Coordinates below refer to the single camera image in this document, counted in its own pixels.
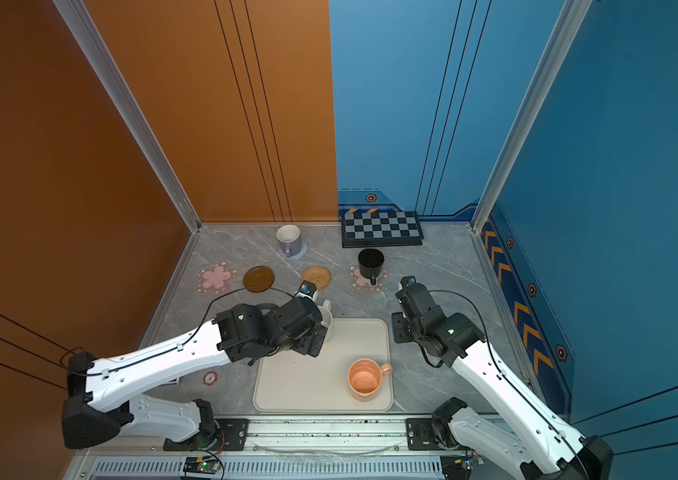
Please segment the brown wooden round coaster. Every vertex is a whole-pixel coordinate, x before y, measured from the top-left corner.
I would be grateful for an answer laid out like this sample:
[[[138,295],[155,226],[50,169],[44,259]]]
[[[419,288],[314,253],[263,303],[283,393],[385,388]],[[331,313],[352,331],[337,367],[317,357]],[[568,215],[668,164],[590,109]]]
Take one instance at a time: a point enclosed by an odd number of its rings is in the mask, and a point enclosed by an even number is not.
[[[263,293],[269,290],[275,280],[273,270],[267,266],[255,266],[243,276],[243,287],[251,293]]]

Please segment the pink flower coaster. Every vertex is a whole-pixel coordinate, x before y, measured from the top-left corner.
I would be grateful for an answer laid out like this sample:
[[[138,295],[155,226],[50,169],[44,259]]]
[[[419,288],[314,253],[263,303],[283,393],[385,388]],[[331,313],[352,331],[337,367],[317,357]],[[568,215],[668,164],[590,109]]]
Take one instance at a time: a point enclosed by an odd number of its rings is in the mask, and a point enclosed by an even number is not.
[[[350,266],[348,268],[348,275],[351,286],[356,292],[376,293],[383,289],[384,281],[389,278],[389,271],[386,268],[383,268],[375,284],[372,284],[369,279],[362,276],[358,265]]]
[[[238,270],[228,261],[206,265],[196,274],[194,290],[199,295],[227,293],[237,274]]]

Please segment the white speckled mug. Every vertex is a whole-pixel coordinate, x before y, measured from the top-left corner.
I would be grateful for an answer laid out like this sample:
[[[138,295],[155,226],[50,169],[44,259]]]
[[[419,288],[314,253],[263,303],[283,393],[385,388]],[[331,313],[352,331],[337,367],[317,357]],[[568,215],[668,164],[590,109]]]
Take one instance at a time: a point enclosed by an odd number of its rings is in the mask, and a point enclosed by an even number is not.
[[[332,303],[330,300],[326,299],[322,305],[318,306],[318,309],[321,313],[321,325],[326,328],[325,340],[328,342],[331,340],[334,332],[334,316],[332,314]]]

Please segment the orange mug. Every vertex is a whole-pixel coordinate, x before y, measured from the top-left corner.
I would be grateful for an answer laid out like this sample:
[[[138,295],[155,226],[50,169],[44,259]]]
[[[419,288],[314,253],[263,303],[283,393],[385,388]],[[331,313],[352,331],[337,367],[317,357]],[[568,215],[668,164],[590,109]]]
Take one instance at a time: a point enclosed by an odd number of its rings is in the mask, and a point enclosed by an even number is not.
[[[348,386],[356,397],[370,399],[377,394],[384,378],[392,371],[390,363],[379,364],[371,359],[359,359],[348,369]]]

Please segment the rattan woven round coaster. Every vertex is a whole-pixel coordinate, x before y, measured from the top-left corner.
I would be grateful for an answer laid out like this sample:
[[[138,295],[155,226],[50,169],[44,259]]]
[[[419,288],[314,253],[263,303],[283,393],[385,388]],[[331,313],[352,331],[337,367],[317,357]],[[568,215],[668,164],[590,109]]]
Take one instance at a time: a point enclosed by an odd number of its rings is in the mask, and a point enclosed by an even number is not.
[[[322,291],[330,285],[332,275],[323,266],[311,266],[302,273],[301,280],[314,284],[318,291]]]

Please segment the white mug purple handle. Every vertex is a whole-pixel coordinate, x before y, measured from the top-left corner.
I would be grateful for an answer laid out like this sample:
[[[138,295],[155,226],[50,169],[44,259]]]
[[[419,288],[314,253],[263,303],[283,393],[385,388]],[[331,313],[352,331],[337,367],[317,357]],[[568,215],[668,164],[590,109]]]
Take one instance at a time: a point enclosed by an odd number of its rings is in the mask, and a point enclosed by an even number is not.
[[[301,230],[296,225],[284,225],[276,232],[280,250],[287,256],[291,256],[301,249],[303,244]]]

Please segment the black mug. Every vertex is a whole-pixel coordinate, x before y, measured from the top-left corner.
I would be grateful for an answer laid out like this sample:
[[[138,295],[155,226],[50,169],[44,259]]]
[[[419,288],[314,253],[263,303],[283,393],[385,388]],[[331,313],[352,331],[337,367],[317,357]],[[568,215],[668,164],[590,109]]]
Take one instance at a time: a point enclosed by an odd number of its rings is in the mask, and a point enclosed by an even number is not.
[[[368,280],[372,286],[377,284],[382,274],[384,260],[384,254],[375,248],[365,248],[358,254],[360,275]]]

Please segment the grey woven round coaster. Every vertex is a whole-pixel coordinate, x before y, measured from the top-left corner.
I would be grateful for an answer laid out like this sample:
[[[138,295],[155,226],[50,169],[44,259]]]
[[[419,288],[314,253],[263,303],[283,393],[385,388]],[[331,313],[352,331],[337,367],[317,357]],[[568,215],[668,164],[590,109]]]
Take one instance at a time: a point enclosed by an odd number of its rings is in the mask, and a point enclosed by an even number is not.
[[[280,255],[282,258],[284,258],[284,259],[286,259],[286,260],[297,260],[297,259],[300,259],[301,257],[303,257],[303,256],[307,253],[307,251],[308,251],[308,246],[307,246],[306,244],[303,243],[303,244],[301,245],[301,249],[300,249],[298,252],[296,252],[296,253],[294,253],[293,255],[291,255],[291,256],[287,256],[287,255],[286,255],[285,253],[283,253],[282,251],[279,251],[278,253],[279,253],[279,255]]]

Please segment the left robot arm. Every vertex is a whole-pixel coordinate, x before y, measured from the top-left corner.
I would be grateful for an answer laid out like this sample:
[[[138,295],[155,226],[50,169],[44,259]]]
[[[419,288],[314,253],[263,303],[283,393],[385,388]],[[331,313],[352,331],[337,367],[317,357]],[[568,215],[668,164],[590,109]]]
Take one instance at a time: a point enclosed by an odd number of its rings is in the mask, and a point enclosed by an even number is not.
[[[316,357],[326,334],[318,305],[298,294],[281,306],[236,305],[190,332],[119,357],[77,354],[68,363],[64,445],[84,449],[146,436],[163,438],[168,449],[208,447],[218,431],[209,402],[156,399],[148,391],[212,367],[253,365],[282,350]]]

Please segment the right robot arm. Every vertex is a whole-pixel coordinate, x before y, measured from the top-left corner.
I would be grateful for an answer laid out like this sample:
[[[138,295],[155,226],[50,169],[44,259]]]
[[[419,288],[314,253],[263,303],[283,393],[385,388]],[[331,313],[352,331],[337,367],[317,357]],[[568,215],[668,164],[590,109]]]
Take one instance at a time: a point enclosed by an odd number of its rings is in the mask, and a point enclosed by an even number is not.
[[[463,314],[432,310],[392,316],[397,343],[415,343],[470,383],[505,422],[499,427],[456,397],[431,415],[430,440],[445,450],[473,450],[515,479],[606,479],[614,453],[553,412],[507,368],[488,337]]]

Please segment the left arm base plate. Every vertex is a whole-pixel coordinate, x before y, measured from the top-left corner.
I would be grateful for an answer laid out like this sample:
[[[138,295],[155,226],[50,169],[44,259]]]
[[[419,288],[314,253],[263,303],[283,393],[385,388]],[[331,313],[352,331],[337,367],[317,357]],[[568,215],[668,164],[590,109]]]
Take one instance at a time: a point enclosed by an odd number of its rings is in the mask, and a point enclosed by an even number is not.
[[[239,452],[244,449],[248,433],[249,420],[245,418],[227,418],[202,424],[197,434],[182,442],[166,439],[164,451],[206,451],[212,453]]]

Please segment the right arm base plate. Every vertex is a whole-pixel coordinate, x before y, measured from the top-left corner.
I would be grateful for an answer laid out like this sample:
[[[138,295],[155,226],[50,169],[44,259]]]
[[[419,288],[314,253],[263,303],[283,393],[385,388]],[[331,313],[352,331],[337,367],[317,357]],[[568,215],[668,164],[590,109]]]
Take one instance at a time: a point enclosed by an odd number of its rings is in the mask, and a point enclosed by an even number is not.
[[[430,417],[410,417],[404,424],[410,451],[472,451],[471,447],[457,444],[454,439],[443,440],[438,437]]]

